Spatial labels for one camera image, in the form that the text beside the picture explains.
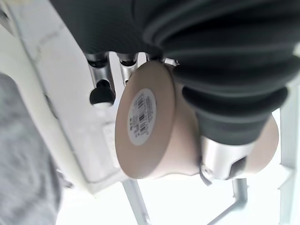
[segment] black rubber cap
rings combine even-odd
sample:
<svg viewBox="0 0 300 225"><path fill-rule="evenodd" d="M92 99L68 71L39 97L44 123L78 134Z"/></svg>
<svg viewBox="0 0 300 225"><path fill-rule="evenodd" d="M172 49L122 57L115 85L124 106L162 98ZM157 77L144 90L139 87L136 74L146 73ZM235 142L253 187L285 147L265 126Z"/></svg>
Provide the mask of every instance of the black rubber cap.
<svg viewBox="0 0 300 225"><path fill-rule="evenodd" d="M90 103L92 105L99 103L111 103L115 101L115 94L110 88L107 87L97 87L90 93Z"/></svg>

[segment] black knob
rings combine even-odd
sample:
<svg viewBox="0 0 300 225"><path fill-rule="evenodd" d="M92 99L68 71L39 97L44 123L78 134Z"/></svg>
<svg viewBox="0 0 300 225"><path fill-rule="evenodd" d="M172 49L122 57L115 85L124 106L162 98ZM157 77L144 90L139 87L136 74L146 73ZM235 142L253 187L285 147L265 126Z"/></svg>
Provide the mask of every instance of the black knob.
<svg viewBox="0 0 300 225"><path fill-rule="evenodd" d="M112 106L115 99L115 93L107 80L99 81L97 87L90 93L90 103L100 108Z"/></svg>

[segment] silver metal connector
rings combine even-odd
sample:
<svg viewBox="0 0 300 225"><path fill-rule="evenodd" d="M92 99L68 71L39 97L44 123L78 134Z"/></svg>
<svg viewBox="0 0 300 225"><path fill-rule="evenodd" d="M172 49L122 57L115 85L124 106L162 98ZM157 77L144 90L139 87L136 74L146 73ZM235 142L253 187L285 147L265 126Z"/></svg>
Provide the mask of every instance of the silver metal connector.
<svg viewBox="0 0 300 225"><path fill-rule="evenodd" d="M203 137L201 173L210 182L228 180L239 175L243 172L246 157L254 144L226 145Z"/></svg>

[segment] gray fabric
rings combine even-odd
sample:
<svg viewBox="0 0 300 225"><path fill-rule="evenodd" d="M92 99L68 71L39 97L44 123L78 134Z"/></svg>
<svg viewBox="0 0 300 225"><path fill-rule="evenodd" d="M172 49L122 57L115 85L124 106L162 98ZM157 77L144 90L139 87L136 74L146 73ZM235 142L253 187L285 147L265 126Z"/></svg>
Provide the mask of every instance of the gray fabric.
<svg viewBox="0 0 300 225"><path fill-rule="evenodd" d="M0 225L54 225L60 191L15 83L0 74Z"/></svg>

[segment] barcode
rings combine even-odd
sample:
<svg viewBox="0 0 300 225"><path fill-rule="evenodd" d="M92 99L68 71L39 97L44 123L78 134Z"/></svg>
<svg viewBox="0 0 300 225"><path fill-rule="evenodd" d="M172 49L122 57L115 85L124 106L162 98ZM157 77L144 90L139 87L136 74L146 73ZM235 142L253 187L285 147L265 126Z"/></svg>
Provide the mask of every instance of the barcode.
<svg viewBox="0 0 300 225"><path fill-rule="evenodd" d="M140 124L140 132L141 135L143 135L147 131L147 121L146 121L146 110L145 110L145 99L144 94L141 94L139 98L137 99L137 105L139 109L139 124Z"/></svg>

